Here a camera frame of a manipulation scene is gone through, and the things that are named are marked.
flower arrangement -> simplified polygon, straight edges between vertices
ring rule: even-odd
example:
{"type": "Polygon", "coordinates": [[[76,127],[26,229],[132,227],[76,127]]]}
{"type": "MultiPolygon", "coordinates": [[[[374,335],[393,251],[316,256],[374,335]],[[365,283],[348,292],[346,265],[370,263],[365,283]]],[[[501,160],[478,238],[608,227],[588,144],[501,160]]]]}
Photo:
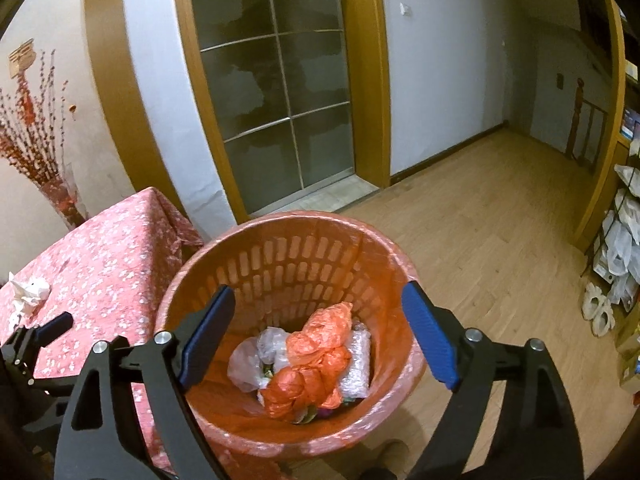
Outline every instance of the flower arrangement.
{"type": "Polygon", "coordinates": [[[17,72],[14,96],[0,88],[0,158],[31,180],[49,200],[71,230],[84,223],[86,211],[78,199],[70,165],[65,164],[65,89],[60,100],[54,84],[54,53],[46,67],[46,54],[40,56],[40,89],[32,96],[25,77],[17,72]]]}

yellow box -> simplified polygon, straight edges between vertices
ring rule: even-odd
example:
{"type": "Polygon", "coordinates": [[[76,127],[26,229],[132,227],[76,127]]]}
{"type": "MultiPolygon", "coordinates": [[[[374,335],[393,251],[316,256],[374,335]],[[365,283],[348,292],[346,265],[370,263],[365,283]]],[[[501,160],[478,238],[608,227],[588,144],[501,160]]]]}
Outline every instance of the yellow box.
{"type": "Polygon", "coordinates": [[[640,303],[626,316],[616,338],[616,350],[625,356],[640,350],[640,303]]]}
{"type": "Polygon", "coordinates": [[[620,378],[620,388],[632,395],[640,392],[640,351],[625,361],[620,378]]]}

wooden floor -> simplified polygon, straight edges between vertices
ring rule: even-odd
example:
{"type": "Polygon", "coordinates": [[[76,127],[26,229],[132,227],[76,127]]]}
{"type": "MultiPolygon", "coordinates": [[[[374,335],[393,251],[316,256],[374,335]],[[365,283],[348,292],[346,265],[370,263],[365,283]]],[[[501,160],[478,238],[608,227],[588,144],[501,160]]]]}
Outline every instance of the wooden floor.
{"type": "MultiPolygon", "coordinates": [[[[606,457],[631,420],[618,386],[612,337],[582,319],[584,257],[570,243],[586,174],[559,152],[502,130],[343,214],[368,222],[412,258],[422,286],[464,326],[494,341],[545,341],[580,431],[585,473],[606,457]]],[[[468,468],[488,452],[504,387],[497,385],[468,468]]],[[[429,441],[447,389],[425,373],[411,397],[363,443],[322,460],[291,464],[300,480],[355,479],[390,438],[412,452],[429,441]]]]}

dark wood baseboard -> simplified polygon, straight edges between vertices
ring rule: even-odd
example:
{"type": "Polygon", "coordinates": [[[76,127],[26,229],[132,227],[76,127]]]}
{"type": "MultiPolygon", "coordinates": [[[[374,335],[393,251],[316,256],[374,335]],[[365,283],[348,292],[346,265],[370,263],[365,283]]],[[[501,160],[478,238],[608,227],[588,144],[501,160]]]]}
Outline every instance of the dark wood baseboard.
{"type": "Polygon", "coordinates": [[[436,162],[440,162],[443,158],[447,158],[449,155],[453,155],[455,152],[460,151],[462,148],[466,148],[470,144],[473,144],[474,142],[476,142],[476,140],[480,140],[483,137],[486,137],[487,135],[490,135],[494,132],[497,132],[498,130],[501,130],[502,128],[506,128],[507,126],[509,126],[509,121],[504,121],[503,123],[496,124],[495,126],[492,126],[491,128],[489,128],[488,130],[485,130],[484,132],[480,132],[479,134],[475,134],[473,137],[469,137],[468,139],[463,140],[462,142],[459,142],[455,146],[451,146],[450,148],[447,148],[443,152],[436,153],[436,155],[430,156],[426,160],[423,160],[422,162],[418,162],[418,164],[414,164],[413,166],[411,166],[410,168],[407,168],[406,170],[398,171],[398,173],[391,175],[391,185],[397,184],[401,180],[404,180],[407,177],[418,173],[419,171],[425,170],[429,166],[433,166],[436,162]]]}

laundry basket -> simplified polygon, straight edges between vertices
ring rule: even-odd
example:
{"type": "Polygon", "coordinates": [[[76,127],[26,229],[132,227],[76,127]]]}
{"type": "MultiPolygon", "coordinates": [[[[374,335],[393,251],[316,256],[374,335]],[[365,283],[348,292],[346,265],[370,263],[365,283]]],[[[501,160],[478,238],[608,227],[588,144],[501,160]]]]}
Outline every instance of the laundry basket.
{"type": "Polygon", "coordinates": [[[234,288],[236,314],[205,380],[187,395],[207,440],[231,451],[298,459],[351,446],[381,424],[424,372],[400,303],[417,279],[411,262],[372,227],[335,214],[289,212],[247,222],[203,247],[165,294],[156,332],[205,306],[218,286],[234,288]],[[226,376],[229,356],[267,326],[299,330],[318,308],[353,303],[372,335],[370,394],[354,407],[305,425],[268,418],[255,392],[226,376]]]}

